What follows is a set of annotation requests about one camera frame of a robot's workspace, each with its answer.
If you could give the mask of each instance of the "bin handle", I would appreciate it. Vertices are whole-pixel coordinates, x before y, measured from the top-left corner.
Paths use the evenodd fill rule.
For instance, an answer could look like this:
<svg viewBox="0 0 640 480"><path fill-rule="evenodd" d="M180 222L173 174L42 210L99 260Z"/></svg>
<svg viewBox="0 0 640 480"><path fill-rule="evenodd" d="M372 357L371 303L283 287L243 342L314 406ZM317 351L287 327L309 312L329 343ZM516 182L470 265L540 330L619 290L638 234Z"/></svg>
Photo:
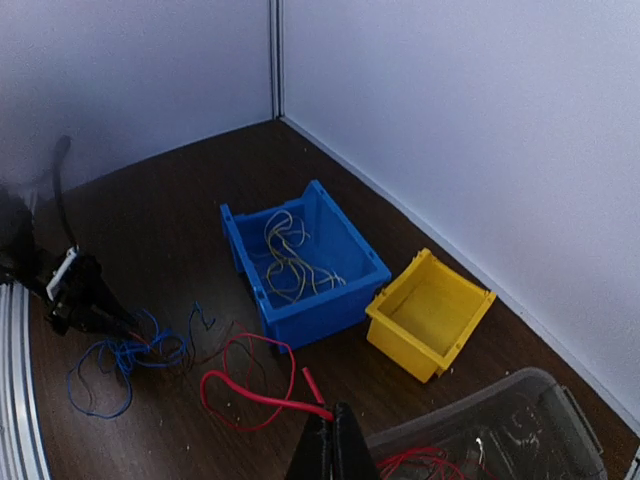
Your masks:
<svg viewBox="0 0 640 480"><path fill-rule="evenodd" d="M571 393L571 390L569 390L565 386L562 386L562 391L564 392L565 396L567 397L567 399L571 403L571 406L573 407L573 409L578 414L578 418L580 419L580 422L582 423L582 426L587 431L587 434L591 437L591 441L596 446L596 450L598 451L598 455L602 456L602 454L604 453L604 448L602 448L602 444L600 443L600 440L598 440L598 437L596 436L596 432L593 430L593 427L589 423L589 420L587 420L587 417L584 414L584 411L582 410L580 405L578 405L578 402L576 401L576 397L574 397L573 393Z"/></svg>

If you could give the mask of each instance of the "black cable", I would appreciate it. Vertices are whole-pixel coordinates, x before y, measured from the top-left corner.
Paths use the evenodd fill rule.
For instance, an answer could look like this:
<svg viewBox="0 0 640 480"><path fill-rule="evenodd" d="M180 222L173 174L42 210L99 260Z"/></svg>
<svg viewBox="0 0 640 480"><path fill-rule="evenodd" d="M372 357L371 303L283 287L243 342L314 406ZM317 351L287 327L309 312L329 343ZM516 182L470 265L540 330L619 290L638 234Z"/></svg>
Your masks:
<svg viewBox="0 0 640 480"><path fill-rule="evenodd" d="M60 139L56 143L55 148L53 149L53 194L55 196L56 206L58 207L58 215L60 216L60 223L62 223L62 228L67 234L67 238L71 242L71 245L75 247L78 245L78 242L76 240L76 236L73 234L73 230L71 230L69 221L67 220L67 211L64 207L64 199L62 198L62 179L60 173L62 170L64 159L67 157L70 149L71 137L69 137L68 135L63 135L62 137L60 137Z"/></svg>

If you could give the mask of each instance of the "wall baseboard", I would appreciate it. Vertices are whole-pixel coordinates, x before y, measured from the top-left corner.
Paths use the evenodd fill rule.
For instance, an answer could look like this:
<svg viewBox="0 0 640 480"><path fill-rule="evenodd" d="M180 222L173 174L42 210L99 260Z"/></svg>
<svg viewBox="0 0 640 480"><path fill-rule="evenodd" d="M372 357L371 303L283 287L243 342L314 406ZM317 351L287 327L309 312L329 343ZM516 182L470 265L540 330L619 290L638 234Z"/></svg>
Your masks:
<svg viewBox="0 0 640 480"><path fill-rule="evenodd" d="M420 230L426 233L431 239L433 239L438 245L444 248L452 257L454 257L462 266L464 266L471 274L473 274L484 285L493 290L500 299L514 312L518 313L518 316L531 328L542 340L544 340L560 357L573 368L578 375L580 375L585 382L587 382L591 388L593 388L598 395L629 425L634 433L640 436L640 419L634 418L629 411L605 388L600 381L591 374L591 372L580 362L573 354L555 337L553 336L536 317L534 317L520 302L513 298L508 291L499 285L493 278L487 275L480 267L472 262L464 253L455 247L451 242L438 233L427 221L421 218L416 212L405 206L395 196L385 190L380 184L369 177L365 172L349 162L346 158L342 157L329 146L324 144L312 133L307 131L300 124L296 123L290 117L285 116L282 121L293 128L300 135L305 137L311 143L316 145L320 150L329 155L340 165L346 168L349 172L358 177L369 188L375 191L378 195L383 197L394 207L400 210L404 215L411 220Z"/></svg>

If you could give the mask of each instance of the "storage bin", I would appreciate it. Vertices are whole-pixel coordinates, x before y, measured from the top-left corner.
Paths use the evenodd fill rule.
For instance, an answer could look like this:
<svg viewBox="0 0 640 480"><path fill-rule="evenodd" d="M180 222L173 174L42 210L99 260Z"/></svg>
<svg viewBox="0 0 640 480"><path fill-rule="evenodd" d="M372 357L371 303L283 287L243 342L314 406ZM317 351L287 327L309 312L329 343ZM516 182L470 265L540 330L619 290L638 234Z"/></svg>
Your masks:
<svg viewBox="0 0 640 480"><path fill-rule="evenodd" d="M344 285L331 288L329 282L323 283L317 294L307 287L295 302L274 293L266 278L274 257L265 240L265 227L283 210L299 222L292 231L308 234L298 233L299 238L291 241L296 244L296 253L308 264L339 276ZM293 349L363 321L376 290L391 278L377 253L317 180L309 184L302 197L281 206L251 215L233 215L228 205L222 205L221 213L236 269L247 274L265 335ZM273 279L282 292L291 290L297 282L295 273L288 269Z"/></svg>
<svg viewBox="0 0 640 480"><path fill-rule="evenodd" d="M495 298L425 249L367 308L367 339L426 382L451 366Z"/></svg>
<svg viewBox="0 0 640 480"><path fill-rule="evenodd" d="M607 479L602 447L578 403L535 368L373 435L367 445L376 462L411 448L439 447L472 480ZM391 478L425 478L425 469L405 465Z"/></svg>

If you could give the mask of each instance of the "dark wooden table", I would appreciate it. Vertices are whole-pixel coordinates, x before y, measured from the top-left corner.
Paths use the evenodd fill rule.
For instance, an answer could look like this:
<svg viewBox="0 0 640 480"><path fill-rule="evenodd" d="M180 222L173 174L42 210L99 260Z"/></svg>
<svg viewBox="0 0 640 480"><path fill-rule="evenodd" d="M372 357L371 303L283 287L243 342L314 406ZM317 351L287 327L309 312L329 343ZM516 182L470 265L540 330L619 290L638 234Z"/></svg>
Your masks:
<svg viewBox="0 0 640 480"><path fill-rule="evenodd" d="M423 247L470 277L394 207L317 148L279 122L206 140L103 177L70 191L68 214L82 246L96 254L104 275L128 308L147 308L163 326L186 333L198 300L218 319L196 329L201 352L215 351L232 321L260 332L254 303L234 270L220 224L220 204L254 212L300 196L319 179L355 226L398 275ZM37 236L50 249L67 248L54 206L37 214ZM95 338L56 336L33 301L32 352L42 433L56 479L282 478L298 442L304 415L285 413L270 428L241 434L221 425L200 405L199 379L138 371L130 410L112 421L85 417L71 407L65 375ZM623 478L638 439L622 420L513 312L496 301L442 378L422 385L369 345L367 323L299 350L327 401L349 402L365 435L385 430L463 398L526 366L549 371L575 394L604 445L610 478ZM284 357L257 349L269 393L283 392ZM247 367L242 351L232 356ZM215 363L210 368L219 367ZM116 382L87 365L97 406L113 409L124 398ZM310 401L303 381L295 397ZM256 386L262 388L260 375ZM86 395L76 384L78 399ZM248 404L222 385L211 396L230 418L256 422L269 410Z"/></svg>

